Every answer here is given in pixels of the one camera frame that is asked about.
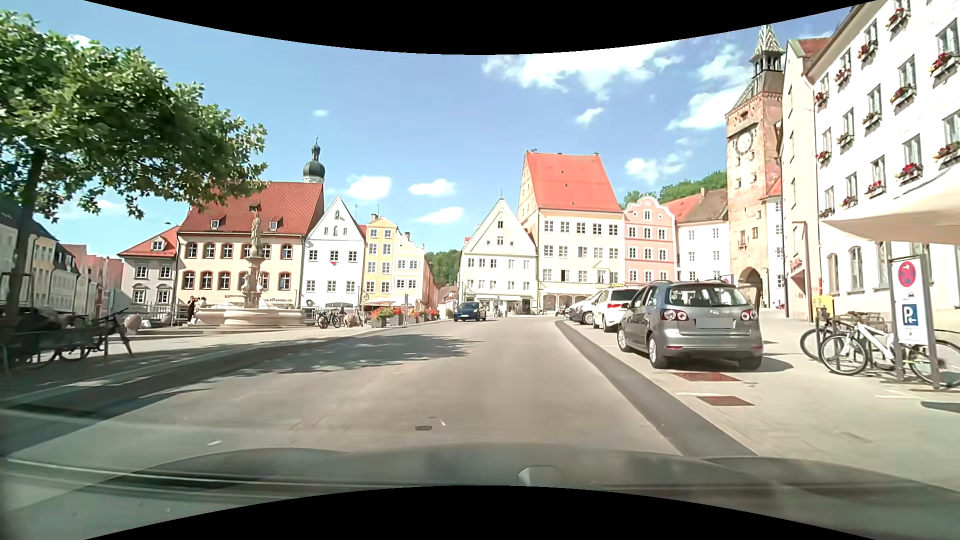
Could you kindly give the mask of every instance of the drain grate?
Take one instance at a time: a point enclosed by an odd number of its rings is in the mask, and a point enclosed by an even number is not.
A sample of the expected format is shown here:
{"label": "drain grate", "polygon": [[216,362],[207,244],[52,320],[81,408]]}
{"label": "drain grate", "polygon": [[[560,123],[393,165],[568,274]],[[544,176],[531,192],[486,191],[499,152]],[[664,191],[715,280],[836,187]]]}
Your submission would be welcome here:
{"label": "drain grate", "polygon": [[690,380],[693,382],[742,382],[740,379],[735,379],[729,375],[723,373],[713,373],[713,372],[693,372],[693,373],[674,373],[677,377],[681,379]]}

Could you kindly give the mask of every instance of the church tower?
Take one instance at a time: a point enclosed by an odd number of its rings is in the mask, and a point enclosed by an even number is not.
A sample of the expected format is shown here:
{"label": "church tower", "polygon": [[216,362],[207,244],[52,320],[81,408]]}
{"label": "church tower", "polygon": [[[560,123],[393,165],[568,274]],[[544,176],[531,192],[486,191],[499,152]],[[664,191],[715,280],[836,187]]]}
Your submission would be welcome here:
{"label": "church tower", "polygon": [[313,143],[313,148],[310,150],[313,153],[313,159],[308,161],[306,165],[303,166],[303,181],[310,182],[313,184],[323,184],[324,175],[326,174],[326,168],[322,163],[320,163],[320,144],[319,139]]}
{"label": "church tower", "polygon": [[753,77],[727,113],[727,209],[731,271],[737,285],[752,285],[761,306],[769,306],[783,262],[770,246],[782,234],[767,216],[766,201],[780,197],[777,126],[782,120],[783,55],[774,29],[760,28],[750,58]]}

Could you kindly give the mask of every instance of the white awning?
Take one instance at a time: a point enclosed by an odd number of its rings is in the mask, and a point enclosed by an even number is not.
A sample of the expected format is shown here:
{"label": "white awning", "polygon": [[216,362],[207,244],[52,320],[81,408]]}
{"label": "white awning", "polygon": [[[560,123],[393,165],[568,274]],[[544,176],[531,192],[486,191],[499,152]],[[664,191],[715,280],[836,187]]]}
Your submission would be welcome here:
{"label": "white awning", "polygon": [[880,195],[823,223],[874,242],[960,244],[960,163],[899,197]]}

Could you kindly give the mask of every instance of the white car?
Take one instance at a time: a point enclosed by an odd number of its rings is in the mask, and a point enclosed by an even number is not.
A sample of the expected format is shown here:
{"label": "white car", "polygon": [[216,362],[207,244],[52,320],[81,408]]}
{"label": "white car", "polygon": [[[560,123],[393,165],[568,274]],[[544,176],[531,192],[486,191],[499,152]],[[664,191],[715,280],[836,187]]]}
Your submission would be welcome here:
{"label": "white car", "polygon": [[630,301],[639,292],[640,287],[611,287],[600,291],[593,301],[593,327],[603,331],[615,331]]}

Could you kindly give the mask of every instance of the window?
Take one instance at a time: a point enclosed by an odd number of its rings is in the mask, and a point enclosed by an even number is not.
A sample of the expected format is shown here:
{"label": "window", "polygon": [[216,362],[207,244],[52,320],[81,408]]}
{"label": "window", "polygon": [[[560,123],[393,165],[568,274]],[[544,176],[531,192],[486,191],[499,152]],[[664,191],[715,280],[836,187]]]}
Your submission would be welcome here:
{"label": "window", "polygon": [[859,246],[850,248],[850,290],[863,290],[863,257]]}

